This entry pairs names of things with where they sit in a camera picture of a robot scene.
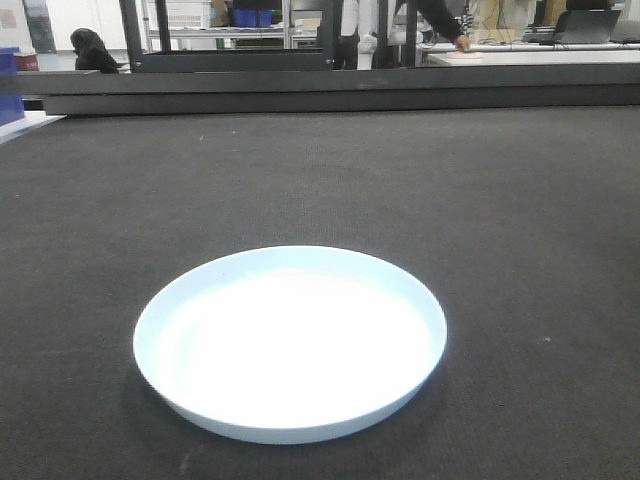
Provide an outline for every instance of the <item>person's hand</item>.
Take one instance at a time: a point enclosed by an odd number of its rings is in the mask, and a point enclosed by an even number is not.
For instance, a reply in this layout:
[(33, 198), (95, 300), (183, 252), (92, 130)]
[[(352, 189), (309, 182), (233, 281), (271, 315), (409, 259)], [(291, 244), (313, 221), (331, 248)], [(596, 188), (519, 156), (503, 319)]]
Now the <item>person's hand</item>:
[(468, 52), (471, 48), (471, 40), (469, 40), (469, 37), (466, 35), (458, 35), (453, 41), (453, 44), (458, 50), (462, 50), (463, 52)]

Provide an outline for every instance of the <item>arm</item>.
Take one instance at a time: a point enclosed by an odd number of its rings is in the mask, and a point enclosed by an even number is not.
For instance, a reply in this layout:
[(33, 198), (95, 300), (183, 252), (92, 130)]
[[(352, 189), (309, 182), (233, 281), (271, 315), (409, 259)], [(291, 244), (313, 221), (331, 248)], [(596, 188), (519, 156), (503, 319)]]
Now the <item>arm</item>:
[(464, 37), (460, 24), (453, 18), (444, 0), (416, 0), (416, 6), (435, 31), (452, 43), (458, 44), (458, 38)]

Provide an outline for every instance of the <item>red object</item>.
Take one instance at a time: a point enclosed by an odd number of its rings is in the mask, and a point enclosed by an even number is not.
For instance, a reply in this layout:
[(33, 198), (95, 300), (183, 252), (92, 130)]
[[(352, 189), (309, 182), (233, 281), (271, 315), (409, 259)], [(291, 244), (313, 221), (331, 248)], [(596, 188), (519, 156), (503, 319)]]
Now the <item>red object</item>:
[(38, 56), (35, 53), (14, 53), (13, 55), (16, 57), (19, 72), (37, 72), (39, 70)]

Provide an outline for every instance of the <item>plate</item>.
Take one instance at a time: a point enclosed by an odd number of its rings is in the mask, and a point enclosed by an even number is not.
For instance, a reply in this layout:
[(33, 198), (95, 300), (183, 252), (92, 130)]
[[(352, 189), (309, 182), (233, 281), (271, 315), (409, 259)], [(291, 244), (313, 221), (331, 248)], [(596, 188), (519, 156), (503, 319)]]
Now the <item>plate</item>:
[(447, 57), (456, 60), (479, 60), (484, 57), (484, 54), (482, 52), (463, 52), (456, 50), (454, 52), (447, 52)]
[(406, 404), (445, 347), (445, 317), (406, 271), (363, 253), (280, 246), (219, 258), (163, 288), (133, 347), (167, 403), (212, 432), (309, 443)]

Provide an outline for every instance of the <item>blue bin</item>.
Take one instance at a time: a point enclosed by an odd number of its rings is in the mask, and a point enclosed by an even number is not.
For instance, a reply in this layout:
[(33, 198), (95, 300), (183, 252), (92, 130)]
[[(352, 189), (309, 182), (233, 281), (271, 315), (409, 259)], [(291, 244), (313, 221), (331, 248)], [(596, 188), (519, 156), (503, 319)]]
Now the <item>blue bin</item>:
[[(0, 48), (0, 75), (16, 75), (18, 66), (14, 53), (17, 47)], [(24, 104), (20, 95), (0, 95), (0, 125), (24, 118)]]
[(232, 27), (270, 27), (271, 17), (273, 12), (271, 10), (253, 10), (248, 8), (232, 8), (231, 14), (231, 26)]

